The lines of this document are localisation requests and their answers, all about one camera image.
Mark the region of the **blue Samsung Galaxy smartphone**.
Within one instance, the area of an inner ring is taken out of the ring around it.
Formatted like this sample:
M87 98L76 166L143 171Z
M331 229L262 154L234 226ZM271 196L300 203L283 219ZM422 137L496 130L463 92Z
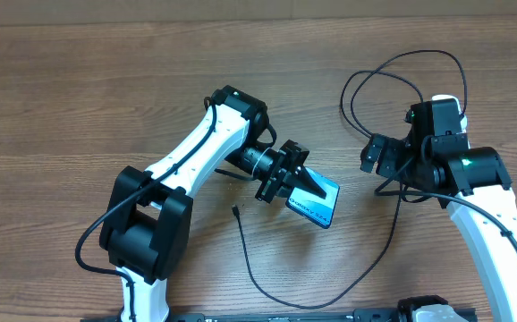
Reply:
M326 196L321 198L313 192L294 188L286 201L286 206L312 223L327 229L332 223L340 186L308 167L305 171Z

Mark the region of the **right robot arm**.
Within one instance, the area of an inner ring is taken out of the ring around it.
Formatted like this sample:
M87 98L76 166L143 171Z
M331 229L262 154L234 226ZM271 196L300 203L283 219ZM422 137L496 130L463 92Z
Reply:
M370 136L361 170L399 182L399 197L437 199L468 246L494 319L517 321L517 206L503 159L470 145L456 97L414 104L405 121L404 139Z

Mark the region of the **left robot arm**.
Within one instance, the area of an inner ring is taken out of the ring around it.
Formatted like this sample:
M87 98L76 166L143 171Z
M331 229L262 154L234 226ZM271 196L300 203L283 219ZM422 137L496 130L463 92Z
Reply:
M223 161L260 182L257 199L284 198L314 224L331 224L338 185L303 164L309 152L297 142L273 150L260 141L273 130L263 101L225 86L204 105L205 117L170 154L115 179L99 245L122 278L121 321L167 320L166 282L187 246L194 198Z

